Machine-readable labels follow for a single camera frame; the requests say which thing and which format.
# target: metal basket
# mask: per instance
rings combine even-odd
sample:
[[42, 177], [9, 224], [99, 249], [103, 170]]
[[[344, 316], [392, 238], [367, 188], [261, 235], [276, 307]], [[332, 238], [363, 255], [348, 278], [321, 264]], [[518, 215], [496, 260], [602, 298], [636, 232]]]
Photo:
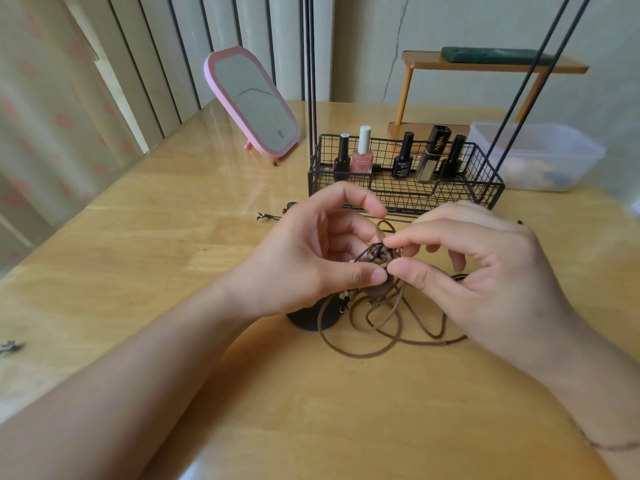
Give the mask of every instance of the metal basket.
[[[470, 200], [491, 209], [504, 190], [504, 183], [482, 150], [475, 143], [465, 143], [460, 154], [460, 170], [452, 179], [438, 179], [437, 174], [451, 146], [447, 144], [443, 160], [434, 171], [435, 179], [422, 183], [415, 179], [415, 169], [424, 153], [427, 141], [414, 141], [412, 168], [408, 177], [393, 178], [391, 169], [399, 154], [401, 141], [371, 138], [372, 172], [334, 172], [333, 161], [338, 156], [340, 135], [322, 134], [311, 158], [308, 172], [309, 195], [337, 180], [347, 180], [373, 190], [389, 212], [423, 214], [444, 202]], [[358, 138], [349, 138], [349, 154], [358, 147]]]

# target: pink mirror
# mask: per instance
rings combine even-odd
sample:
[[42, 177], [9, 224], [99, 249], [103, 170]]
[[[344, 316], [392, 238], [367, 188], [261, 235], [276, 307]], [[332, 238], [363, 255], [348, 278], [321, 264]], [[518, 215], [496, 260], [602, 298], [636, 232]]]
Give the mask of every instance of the pink mirror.
[[220, 103], [247, 137], [247, 146], [279, 158], [300, 138], [300, 128], [260, 61], [243, 47], [213, 52], [204, 75]]

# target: floral curtain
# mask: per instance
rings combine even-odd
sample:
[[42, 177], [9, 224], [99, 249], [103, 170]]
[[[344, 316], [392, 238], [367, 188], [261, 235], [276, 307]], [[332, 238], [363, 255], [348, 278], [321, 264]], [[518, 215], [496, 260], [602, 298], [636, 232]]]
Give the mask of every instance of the floral curtain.
[[142, 157], [62, 0], [0, 0], [0, 271]]

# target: plastic container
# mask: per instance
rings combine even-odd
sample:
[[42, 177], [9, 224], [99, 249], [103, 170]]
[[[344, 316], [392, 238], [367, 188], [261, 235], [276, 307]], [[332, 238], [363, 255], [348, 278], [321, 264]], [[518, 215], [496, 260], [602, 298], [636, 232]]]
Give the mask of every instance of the plastic container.
[[[516, 124], [507, 125], [489, 155], [497, 167]], [[468, 141], [487, 154], [500, 123], [471, 124]], [[564, 192], [605, 155], [599, 143], [571, 126], [523, 125], [498, 174], [508, 189]]]

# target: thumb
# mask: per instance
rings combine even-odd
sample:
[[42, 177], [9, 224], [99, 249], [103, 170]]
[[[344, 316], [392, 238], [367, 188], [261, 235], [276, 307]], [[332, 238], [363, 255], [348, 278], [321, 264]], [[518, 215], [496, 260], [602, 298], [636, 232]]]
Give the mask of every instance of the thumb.
[[329, 293], [381, 285], [387, 281], [387, 272], [377, 264], [333, 261], [326, 263], [323, 281]]
[[415, 258], [397, 258], [391, 261], [387, 270], [395, 277], [404, 280], [429, 298], [434, 300], [447, 315], [460, 299], [469, 298], [471, 291], [455, 282], [450, 276]]

